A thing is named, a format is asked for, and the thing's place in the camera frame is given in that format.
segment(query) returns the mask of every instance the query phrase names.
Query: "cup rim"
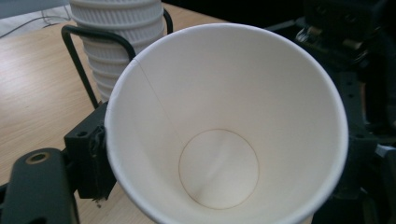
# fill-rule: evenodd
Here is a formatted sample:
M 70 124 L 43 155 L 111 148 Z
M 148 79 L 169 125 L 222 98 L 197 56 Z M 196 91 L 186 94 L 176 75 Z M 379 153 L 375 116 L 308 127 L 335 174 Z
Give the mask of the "cup rim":
M 84 0 L 70 0 L 70 4 L 79 7 L 89 8 L 104 8 L 104 9 L 125 9 L 131 7 L 143 7 L 156 2 L 161 3 L 158 0 L 139 0 L 139 1 L 128 1 L 128 2 L 96 2 L 96 1 L 84 1 Z

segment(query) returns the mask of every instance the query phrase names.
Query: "wooden table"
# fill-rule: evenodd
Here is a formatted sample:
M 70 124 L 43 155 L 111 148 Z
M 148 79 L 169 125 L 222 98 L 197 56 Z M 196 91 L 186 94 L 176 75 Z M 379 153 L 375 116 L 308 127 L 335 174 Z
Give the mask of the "wooden table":
M 223 22 L 179 7 L 164 7 L 175 31 Z M 43 147 L 63 149 L 64 136 L 93 111 L 61 37 L 65 24 L 0 40 L 0 185 L 8 182 L 20 156 Z M 73 39 L 89 71 L 82 42 L 77 36 Z M 118 184 L 100 208 L 77 194 L 76 199 L 81 223 L 152 223 Z

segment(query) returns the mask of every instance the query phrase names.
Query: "black metal bracket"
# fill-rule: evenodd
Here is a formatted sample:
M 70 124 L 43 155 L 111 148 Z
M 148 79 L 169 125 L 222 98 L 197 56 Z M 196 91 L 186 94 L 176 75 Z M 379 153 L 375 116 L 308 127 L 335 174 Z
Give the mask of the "black metal bracket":
M 166 22 L 166 32 L 168 34 L 172 34 L 173 33 L 172 17 L 165 8 L 163 9 L 163 17 L 165 18 L 165 22 Z M 92 86 L 90 84 L 90 81 L 87 78 L 87 75 L 85 73 L 84 67 L 82 66 L 81 60 L 78 57 L 78 53 L 74 46 L 71 35 L 78 35 L 78 36 L 83 36 L 83 37 L 88 37 L 88 38 L 109 40 L 109 41 L 115 42 L 117 44 L 120 44 L 128 53 L 129 61 L 131 61 L 136 56 L 136 54 L 134 52 L 134 48 L 128 42 L 128 40 L 126 40 L 122 36 L 112 34 L 110 32 L 104 32 L 104 31 L 99 31 L 99 30 L 89 29 L 89 28 L 82 28 L 82 27 L 77 27 L 77 26 L 73 26 L 73 25 L 65 25 L 62 28 L 61 33 L 62 33 L 62 38 L 64 40 L 64 44 L 66 45 L 67 50 L 70 54 L 70 57 L 73 60 L 73 63 L 78 71 L 79 77 L 81 78 L 84 88 L 85 88 L 86 92 L 88 93 L 88 96 L 90 97 L 93 108 L 96 109 L 99 106 L 100 102 L 97 101 L 97 99 L 93 93 Z

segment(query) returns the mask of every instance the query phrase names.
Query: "black mechanical part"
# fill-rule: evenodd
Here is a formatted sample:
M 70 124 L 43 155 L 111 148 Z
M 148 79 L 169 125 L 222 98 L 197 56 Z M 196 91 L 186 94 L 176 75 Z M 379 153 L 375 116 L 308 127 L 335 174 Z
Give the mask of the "black mechanical part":
M 69 179 L 81 199 L 107 199 L 117 181 L 106 154 L 106 108 L 107 103 L 100 105 L 64 137 L 64 153 L 74 169 Z
M 306 22 L 355 41 L 371 37 L 382 24 L 388 0 L 304 0 Z
M 79 223 L 61 150 L 42 148 L 20 157 L 14 163 L 1 223 Z

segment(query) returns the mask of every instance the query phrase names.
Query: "table surface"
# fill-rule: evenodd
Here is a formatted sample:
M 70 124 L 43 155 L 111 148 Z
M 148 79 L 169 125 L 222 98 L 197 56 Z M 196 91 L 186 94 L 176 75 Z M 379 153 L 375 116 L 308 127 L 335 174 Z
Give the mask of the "table surface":
M 174 31 L 225 22 L 163 4 Z M 6 184 L 20 156 L 43 147 L 64 148 L 64 136 L 93 111 L 78 72 L 61 37 L 65 24 L 0 39 L 0 185 Z M 79 37 L 75 46 L 90 71 Z M 116 184 L 100 208 L 76 194 L 81 223 L 153 223 Z

